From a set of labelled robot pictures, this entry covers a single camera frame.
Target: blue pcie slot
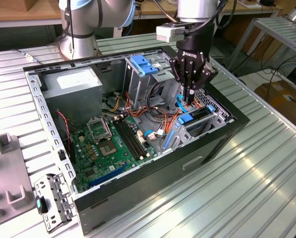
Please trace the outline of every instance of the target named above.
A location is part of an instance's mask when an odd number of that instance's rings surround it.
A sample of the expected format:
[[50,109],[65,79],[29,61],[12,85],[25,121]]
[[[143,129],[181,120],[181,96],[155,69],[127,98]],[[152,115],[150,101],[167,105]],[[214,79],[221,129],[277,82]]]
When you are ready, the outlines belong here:
[[104,175],[104,176],[102,176],[102,177],[100,177],[98,179],[95,179],[95,180],[89,182],[88,187],[98,185],[98,184],[100,184],[100,183],[102,183],[102,182],[104,182],[106,180],[109,180],[109,179],[121,174],[123,172],[124,168],[126,168],[127,166],[128,166],[128,164],[122,166],[121,168],[119,168],[119,169],[117,169],[115,171],[112,171],[111,173],[109,173],[107,175]]
[[174,130],[171,131],[171,133],[170,133],[170,135],[169,135],[169,137],[168,137],[168,139],[167,139],[167,142],[166,142],[166,144],[165,144],[164,147],[163,147],[165,150],[167,149],[167,146],[169,145],[169,142],[170,142],[170,140],[171,140],[173,134],[174,134]]

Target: aluminum extrusion table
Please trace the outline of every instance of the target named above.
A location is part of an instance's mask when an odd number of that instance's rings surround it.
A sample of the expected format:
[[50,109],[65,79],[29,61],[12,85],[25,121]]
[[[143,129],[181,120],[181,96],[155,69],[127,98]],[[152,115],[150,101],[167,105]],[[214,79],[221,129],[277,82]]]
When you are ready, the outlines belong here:
[[[231,61],[227,67],[227,69],[231,69],[233,64],[235,63],[240,51],[242,50],[244,44],[249,38],[251,32],[255,27],[261,29],[265,34],[272,36],[278,41],[282,42],[286,47],[284,52],[279,57],[280,60],[277,62],[276,66],[279,66],[283,60],[285,55],[289,52],[290,49],[296,51],[296,23],[291,22],[285,17],[270,17],[270,18],[257,18],[253,19],[247,30],[245,31],[243,37],[241,38],[239,44],[233,52]],[[254,42],[252,48],[256,48],[259,44],[259,41]]]
[[[153,34],[99,40],[103,54],[163,45]],[[24,49],[43,63],[60,61],[53,47]],[[294,237],[296,127],[212,60],[212,84],[250,118],[219,155],[88,237]],[[58,172],[17,52],[0,52],[0,133],[19,136],[31,183]],[[81,237],[77,217],[47,234],[33,209],[0,226],[0,237]]]

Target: motherboard chip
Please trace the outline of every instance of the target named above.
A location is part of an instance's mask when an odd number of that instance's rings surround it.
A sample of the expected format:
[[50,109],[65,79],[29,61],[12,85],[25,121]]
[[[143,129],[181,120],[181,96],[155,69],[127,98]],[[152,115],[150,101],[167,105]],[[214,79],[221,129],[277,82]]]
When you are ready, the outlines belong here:
[[91,170],[86,171],[85,174],[87,177],[90,177],[95,174],[95,171],[94,171],[94,169],[91,169]]
[[100,143],[99,148],[103,156],[108,156],[117,152],[117,149],[111,140]]

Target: sticker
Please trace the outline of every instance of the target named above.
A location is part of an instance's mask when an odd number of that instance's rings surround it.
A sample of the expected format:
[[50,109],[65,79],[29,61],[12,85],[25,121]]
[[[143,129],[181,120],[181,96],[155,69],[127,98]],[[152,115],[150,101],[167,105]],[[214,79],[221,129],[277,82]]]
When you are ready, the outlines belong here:
[[288,101],[292,101],[291,98],[293,98],[291,95],[283,95],[283,97]]
[[96,80],[94,80],[94,75],[89,70],[58,77],[58,83],[61,89],[93,82],[96,82]]
[[274,87],[276,90],[278,90],[278,91],[282,91],[282,90],[283,90],[283,87],[282,87],[281,85],[278,85],[278,84],[273,85],[273,87]]
[[153,64],[152,66],[155,67],[155,68],[159,68],[159,67],[161,67],[161,65],[160,65],[159,63],[155,63],[155,64]]

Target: yellow cable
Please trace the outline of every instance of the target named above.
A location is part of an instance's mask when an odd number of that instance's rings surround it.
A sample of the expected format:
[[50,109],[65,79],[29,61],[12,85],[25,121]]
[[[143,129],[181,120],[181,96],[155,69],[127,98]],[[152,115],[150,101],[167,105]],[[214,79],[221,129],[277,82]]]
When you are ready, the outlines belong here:
[[118,106],[119,106],[119,97],[117,98],[116,106],[113,109],[111,109],[110,111],[111,112],[116,111],[118,109]]

